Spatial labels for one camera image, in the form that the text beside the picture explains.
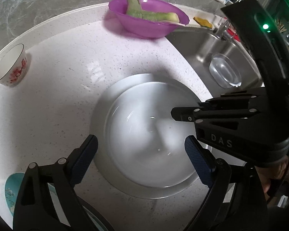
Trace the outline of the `person's right hand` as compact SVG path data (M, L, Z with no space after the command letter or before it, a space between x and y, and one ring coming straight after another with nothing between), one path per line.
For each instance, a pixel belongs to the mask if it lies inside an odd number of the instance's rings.
M289 157L286 157L280 163L275 164L272 167L268 167L268 168L256 167L264 193L267 193L267 191L269 190L271 186L271 182L273 180L282 179L284 173L286 172L286 167L288 165L288 162L289 162ZM289 172L287 176L285 177L285 181L289 184Z

